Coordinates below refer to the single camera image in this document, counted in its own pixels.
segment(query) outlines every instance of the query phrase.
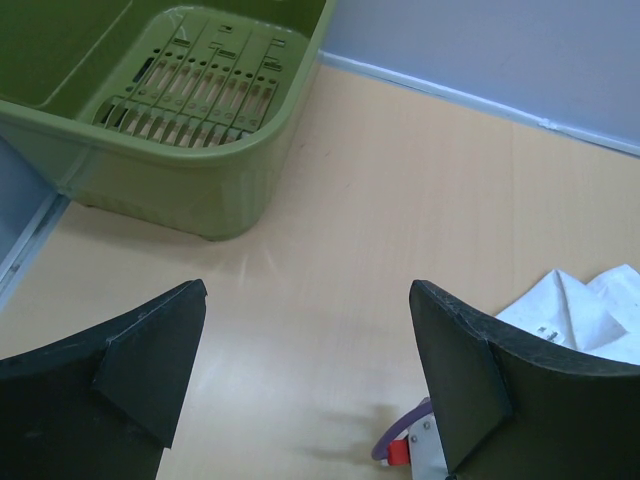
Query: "green container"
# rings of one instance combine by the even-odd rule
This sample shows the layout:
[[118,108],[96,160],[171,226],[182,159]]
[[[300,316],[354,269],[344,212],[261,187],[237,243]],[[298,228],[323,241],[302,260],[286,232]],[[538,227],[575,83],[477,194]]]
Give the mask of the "green container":
[[237,236],[273,194],[335,1],[4,2],[0,135],[82,204]]

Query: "wooden table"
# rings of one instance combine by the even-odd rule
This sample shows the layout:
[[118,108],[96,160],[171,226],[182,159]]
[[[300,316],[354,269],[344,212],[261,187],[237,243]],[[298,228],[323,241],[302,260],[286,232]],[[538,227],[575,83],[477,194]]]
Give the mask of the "wooden table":
[[640,266],[640,161],[322,68],[278,192],[232,241],[73,205],[0,315],[0,356],[204,279],[159,480],[407,479],[368,458],[427,394],[429,279],[496,313],[552,268]]

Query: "white napkin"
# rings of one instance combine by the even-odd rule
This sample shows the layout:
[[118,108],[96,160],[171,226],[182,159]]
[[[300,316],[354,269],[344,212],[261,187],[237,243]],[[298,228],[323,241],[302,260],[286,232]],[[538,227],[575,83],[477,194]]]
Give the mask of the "white napkin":
[[497,318],[573,350],[640,365],[640,275],[629,265],[587,285],[553,270]]

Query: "blue-gray panel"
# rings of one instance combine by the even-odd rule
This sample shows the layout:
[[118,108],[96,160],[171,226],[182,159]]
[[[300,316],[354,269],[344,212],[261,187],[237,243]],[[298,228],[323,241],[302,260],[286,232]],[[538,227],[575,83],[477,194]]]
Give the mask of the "blue-gray panel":
[[0,138],[0,264],[52,189]]
[[340,0],[325,50],[640,145],[637,0]]

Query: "purple wire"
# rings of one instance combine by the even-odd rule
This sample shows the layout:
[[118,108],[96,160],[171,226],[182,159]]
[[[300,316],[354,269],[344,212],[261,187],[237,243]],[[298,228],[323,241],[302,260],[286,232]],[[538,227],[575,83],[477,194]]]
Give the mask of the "purple wire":
[[391,425],[389,429],[384,432],[380,440],[376,443],[371,450],[371,458],[374,460],[380,461],[387,458],[389,452],[387,449],[391,442],[393,442],[398,435],[400,435],[405,430],[408,430],[411,425],[416,423],[421,418],[426,417],[427,415],[431,415],[433,413],[433,406],[431,405],[431,400],[425,398],[420,405],[406,413],[400,418],[396,423]]

